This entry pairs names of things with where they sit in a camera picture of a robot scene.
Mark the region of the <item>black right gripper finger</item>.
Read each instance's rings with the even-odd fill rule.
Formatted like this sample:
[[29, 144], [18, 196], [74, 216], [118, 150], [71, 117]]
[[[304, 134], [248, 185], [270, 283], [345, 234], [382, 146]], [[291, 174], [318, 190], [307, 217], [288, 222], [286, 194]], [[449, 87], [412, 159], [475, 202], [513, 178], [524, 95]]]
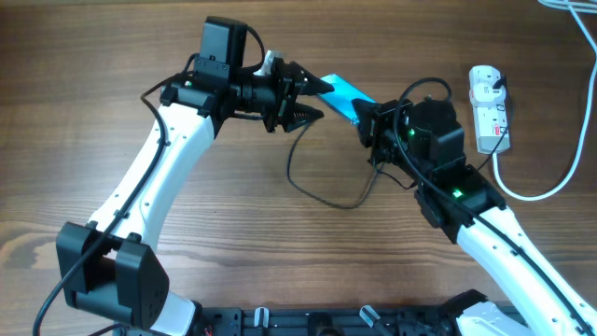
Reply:
[[357, 133], [360, 143], [364, 147], [371, 147], [373, 141], [372, 119], [360, 120], [357, 124]]
[[364, 99], [353, 99], [351, 101], [356, 114], [356, 118], [359, 121], [376, 120], [382, 110], [382, 104], [370, 102]]

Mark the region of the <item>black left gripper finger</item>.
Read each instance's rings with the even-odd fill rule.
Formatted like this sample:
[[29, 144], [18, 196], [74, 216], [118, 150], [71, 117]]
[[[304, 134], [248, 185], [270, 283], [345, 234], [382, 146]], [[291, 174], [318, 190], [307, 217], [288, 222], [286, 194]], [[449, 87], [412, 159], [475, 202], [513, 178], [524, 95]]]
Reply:
[[295, 104], [288, 107], [283, 113], [282, 126], [286, 133], [291, 133], [323, 117], [324, 113], [319, 109], [308, 105]]
[[294, 65], [303, 76], [300, 95], [314, 96], [334, 91], [334, 87], [331, 84], [325, 82], [319, 77], [316, 77], [298, 63], [294, 63]]

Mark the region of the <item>blue Samsung Galaxy smartphone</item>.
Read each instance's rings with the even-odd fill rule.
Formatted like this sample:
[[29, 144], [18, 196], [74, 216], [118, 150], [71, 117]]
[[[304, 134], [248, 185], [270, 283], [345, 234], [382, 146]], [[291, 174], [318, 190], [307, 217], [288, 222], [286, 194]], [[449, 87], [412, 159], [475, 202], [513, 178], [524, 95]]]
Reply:
[[321, 80], [331, 85], [334, 91], [321, 94], [319, 98], [333, 111], [348, 120], [352, 126], [356, 126], [358, 116], [352, 100], [360, 99], [370, 103], [374, 103], [374, 100], [337, 74], [323, 76]]

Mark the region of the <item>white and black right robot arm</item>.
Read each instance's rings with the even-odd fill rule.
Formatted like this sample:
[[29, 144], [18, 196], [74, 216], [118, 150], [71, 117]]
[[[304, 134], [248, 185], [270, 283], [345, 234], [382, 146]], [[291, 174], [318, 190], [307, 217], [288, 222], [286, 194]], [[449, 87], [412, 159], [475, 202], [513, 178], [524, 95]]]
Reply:
[[524, 320], [498, 321], [481, 301], [457, 312], [462, 334], [595, 334], [595, 309], [538, 251], [501, 194], [467, 163], [464, 130], [450, 101], [354, 99], [352, 105], [372, 160], [392, 163], [415, 181], [424, 218], [490, 275]]

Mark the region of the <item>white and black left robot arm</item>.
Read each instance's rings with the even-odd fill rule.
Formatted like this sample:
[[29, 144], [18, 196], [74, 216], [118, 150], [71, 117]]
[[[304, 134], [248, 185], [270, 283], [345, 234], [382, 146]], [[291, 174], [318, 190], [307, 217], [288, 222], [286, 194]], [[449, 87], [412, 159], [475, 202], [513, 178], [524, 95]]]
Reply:
[[277, 56], [245, 65], [246, 39], [254, 34], [244, 22], [208, 17], [200, 50], [155, 86], [155, 123], [131, 167], [86, 224], [66, 223], [57, 237], [61, 281], [55, 290], [69, 306], [134, 332], [199, 335], [207, 327], [201, 305], [171, 291], [156, 255], [174, 199], [226, 120], [292, 132], [322, 117], [299, 97], [331, 91]]

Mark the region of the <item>white USB charger plug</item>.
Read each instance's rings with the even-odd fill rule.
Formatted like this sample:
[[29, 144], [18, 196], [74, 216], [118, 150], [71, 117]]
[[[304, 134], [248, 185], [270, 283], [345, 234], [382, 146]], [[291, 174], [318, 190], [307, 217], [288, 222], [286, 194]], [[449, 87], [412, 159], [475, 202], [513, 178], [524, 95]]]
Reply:
[[476, 107], [491, 107], [502, 104], [506, 100], [503, 87], [495, 89], [492, 84], [480, 82], [474, 84], [469, 91], [470, 103]]

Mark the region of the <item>white power strip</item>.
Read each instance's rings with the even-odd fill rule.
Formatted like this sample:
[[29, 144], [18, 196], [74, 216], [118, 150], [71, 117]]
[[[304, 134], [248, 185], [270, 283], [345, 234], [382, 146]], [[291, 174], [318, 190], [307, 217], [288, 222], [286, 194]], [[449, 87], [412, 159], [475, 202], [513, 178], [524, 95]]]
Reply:
[[[492, 84], [495, 89], [503, 87], [505, 80], [501, 73], [489, 65], [476, 65], [469, 71], [469, 90], [477, 83]], [[509, 136], [506, 134], [507, 108], [506, 100], [502, 104], [491, 107], [472, 106], [475, 124], [477, 150], [481, 154], [490, 155], [492, 151], [501, 153], [510, 148]]]

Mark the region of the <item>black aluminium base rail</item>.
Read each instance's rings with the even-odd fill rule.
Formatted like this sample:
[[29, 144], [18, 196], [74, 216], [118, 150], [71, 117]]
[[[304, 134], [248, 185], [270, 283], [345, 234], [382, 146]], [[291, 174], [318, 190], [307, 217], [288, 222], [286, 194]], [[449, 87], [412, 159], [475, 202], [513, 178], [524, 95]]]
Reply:
[[455, 318], [436, 306], [395, 309], [205, 308], [191, 330], [202, 336], [459, 335]]

